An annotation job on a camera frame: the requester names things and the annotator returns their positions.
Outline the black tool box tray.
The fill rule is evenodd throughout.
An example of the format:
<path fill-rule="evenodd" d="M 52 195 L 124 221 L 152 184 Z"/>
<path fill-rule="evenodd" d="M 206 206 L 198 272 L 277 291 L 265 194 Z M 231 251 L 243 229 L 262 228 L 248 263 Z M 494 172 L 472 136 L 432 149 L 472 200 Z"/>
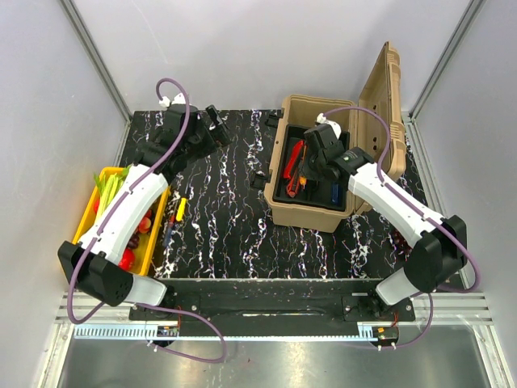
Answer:
<path fill-rule="evenodd" d="M 339 184 L 343 188 L 343 199 L 341 201 L 341 204 L 333 205 L 330 200 L 331 184 L 337 182 L 318 182 L 313 180 L 307 180 L 305 188 L 302 188 L 300 186 L 300 190 L 295 198 L 290 198 L 286 193 L 286 187 L 290 179 L 283 179 L 284 167 L 286 165 L 286 162 L 288 161 L 288 156 L 291 153 L 291 148 L 297 141 L 305 140 L 304 132 L 308 129 L 308 127 L 298 125 L 288 125 L 286 127 L 286 134 L 284 136 L 282 150 L 280 152 L 280 167 L 278 169 L 278 175 L 275 178 L 273 200 L 275 202 L 286 204 L 307 205 L 321 209 L 344 211 L 347 204 L 345 194 L 346 189 L 340 183 Z M 305 154 L 306 149 L 304 149 L 303 156 L 301 157 L 298 166 L 296 167 L 296 169 L 299 169 L 300 175 L 303 161 L 305 160 Z"/>

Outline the red handled pliers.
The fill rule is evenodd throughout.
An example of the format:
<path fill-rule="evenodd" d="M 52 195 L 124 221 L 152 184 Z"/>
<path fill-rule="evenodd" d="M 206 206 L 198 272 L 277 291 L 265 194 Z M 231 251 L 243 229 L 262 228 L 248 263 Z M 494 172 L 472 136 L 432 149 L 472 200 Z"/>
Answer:
<path fill-rule="evenodd" d="M 292 173 L 291 179 L 288 181 L 288 185 L 286 187 L 286 193 L 290 198 L 295 198 L 297 193 L 300 190 L 300 171 L 299 169 L 295 169 Z"/>

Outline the yellow handled screwdriver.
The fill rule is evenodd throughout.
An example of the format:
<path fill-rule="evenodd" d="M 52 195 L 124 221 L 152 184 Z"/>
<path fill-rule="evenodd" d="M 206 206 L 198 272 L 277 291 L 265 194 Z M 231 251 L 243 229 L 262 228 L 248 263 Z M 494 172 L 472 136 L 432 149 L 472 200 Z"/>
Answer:
<path fill-rule="evenodd" d="M 184 217 L 184 214 L 185 214 L 185 210 L 186 210 L 186 207 L 187 207 L 187 198 L 186 197 L 182 197 L 179 201 L 179 206 L 176 210 L 176 213 L 174 215 L 174 219 L 177 221 L 177 222 L 180 222 L 183 220 L 183 217 Z"/>

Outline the small blue red screwdriver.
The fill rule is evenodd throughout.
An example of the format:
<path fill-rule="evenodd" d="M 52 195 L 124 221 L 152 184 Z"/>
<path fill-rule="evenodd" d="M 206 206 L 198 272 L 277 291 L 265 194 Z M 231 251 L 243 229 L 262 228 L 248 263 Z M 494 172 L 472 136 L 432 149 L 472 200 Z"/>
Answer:
<path fill-rule="evenodd" d="M 175 223 L 175 215 L 173 214 L 169 218 L 169 221 L 167 222 L 167 225 L 166 225 L 165 236 L 164 236 L 164 238 L 162 240 L 162 246 L 163 247 L 167 247 L 169 242 L 170 242 L 172 231 L 174 229 L 174 223 Z"/>

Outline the tan plastic tool box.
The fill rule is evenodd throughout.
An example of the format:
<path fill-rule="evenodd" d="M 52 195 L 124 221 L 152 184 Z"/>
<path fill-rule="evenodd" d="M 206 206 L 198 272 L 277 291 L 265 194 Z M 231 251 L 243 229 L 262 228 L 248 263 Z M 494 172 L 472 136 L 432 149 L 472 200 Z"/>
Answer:
<path fill-rule="evenodd" d="M 383 172 L 391 179 L 401 177 L 406 170 L 406 131 L 401 118 L 400 84 L 399 53 L 390 42 L 385 42 L 357 102 L 309 95 L 290 95 L 284 99 L 268 167 L 271 179 L 264 188 L 275 225 L 333 233 L 341 220 L 371 208 L 345 186 L 347 204 L 344 211 L 273 200 L 286 127 L 298 125 L 310 129 L 319 113 L 325 113 L 341 126 L 345 148 L 361 148 L 382 163 Z"/>

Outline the yellow utility knife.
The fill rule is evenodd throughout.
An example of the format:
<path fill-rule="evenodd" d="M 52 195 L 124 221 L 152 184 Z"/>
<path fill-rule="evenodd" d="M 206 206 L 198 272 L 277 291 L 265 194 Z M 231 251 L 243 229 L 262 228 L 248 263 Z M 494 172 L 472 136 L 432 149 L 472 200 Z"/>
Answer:
<path fill-rule="evenodd" d="M 305 186 L 306 186 L 306 184 L 307 184 L 307 179 L 306 179 L 304 176 L 300 175 L 300 176 L 298 177 L 298 184 L 299 184 L 302 188 L 305 188 Z"/>

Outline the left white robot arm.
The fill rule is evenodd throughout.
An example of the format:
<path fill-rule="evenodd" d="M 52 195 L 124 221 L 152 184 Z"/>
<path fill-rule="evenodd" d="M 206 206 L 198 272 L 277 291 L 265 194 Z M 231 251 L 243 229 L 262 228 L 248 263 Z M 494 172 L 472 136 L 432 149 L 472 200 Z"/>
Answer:
<path fill-rule="evenodd" d="M 107 210 L 78 242 L 65 241 L 58 249 L 69 284 L 109 306 L 145 304 L 158 319 L 174 313 L 175 300 L 162 282 L 127 272 L 119 263 L 141 220 L 175 176 L 231 142 L 216 108 L 204 111 L 206 117 L 193 106 L 175 103 L 163 112 L 162 126 L 138 147 Z"/>

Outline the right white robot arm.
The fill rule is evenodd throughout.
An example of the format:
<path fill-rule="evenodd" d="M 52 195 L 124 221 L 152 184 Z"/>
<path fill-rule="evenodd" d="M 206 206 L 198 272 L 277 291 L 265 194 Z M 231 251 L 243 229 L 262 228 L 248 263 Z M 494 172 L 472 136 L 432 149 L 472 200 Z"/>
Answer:
<path fill-rule="evenodd" d="M 338 182 L 384 216 L 411 248 L 410 257 L 382 280 L 367 301 L 369 314 L 384 320 L 397 303 L 430 293 L 468 263 L 466 225 L 445 218 L 400 188 L 359 147 L 344 149 L 332 127 L 320 124 L 304 133 L 309 167 L 319 178 Z"/>

